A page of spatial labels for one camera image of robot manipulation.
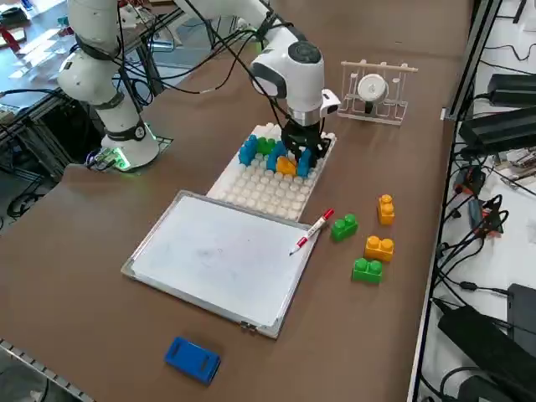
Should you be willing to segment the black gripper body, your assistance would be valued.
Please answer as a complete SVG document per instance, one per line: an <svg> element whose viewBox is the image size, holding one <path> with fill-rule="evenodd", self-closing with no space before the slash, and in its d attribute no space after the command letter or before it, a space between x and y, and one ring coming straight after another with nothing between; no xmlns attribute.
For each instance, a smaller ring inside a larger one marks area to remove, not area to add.
<svg viewBox="0 0 536 402"><path fill-rule="evenodd" d="M321 142L322 128L320 121L309 126L288 121L281 131L281 140L286 147L316 147Z"/></svg>

